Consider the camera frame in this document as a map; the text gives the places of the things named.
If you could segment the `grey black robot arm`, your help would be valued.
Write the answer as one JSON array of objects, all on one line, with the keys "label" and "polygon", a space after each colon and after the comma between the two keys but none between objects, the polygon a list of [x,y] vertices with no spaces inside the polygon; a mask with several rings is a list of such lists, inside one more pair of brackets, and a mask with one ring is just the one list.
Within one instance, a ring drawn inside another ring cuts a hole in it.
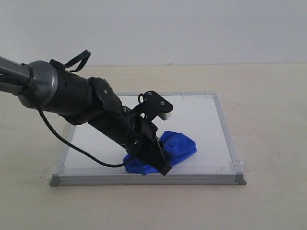
[{"label": "grey black robot arm", "polygon": [[157,137],[156,117],[167,120],[172,104],[155,91],[138,96],[128,108],[102,78],[77,75],[90,53],[84,51],[66,64],[55,60],[19,64],[0,60],[0,89],[16,95],[21,104],[40,114],[55,113],[74,126],[89,124],[124,148],[132,158],[162,175],[171,170],[169,156]]}]

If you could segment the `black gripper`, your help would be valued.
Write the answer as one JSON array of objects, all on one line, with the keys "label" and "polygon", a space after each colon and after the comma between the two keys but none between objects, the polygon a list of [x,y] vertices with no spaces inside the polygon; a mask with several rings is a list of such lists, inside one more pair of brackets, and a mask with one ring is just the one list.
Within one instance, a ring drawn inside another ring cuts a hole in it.
[{"label": "black gripper", "polygon": [[172,166],[163,152],[163,144],[157,140],[158,128],[137,112],[123,107],[116,115],[106,112],[88,122],[89,125],[123,147],[128,154],[141,160],[151,158],[151,165],[166,176]]}]

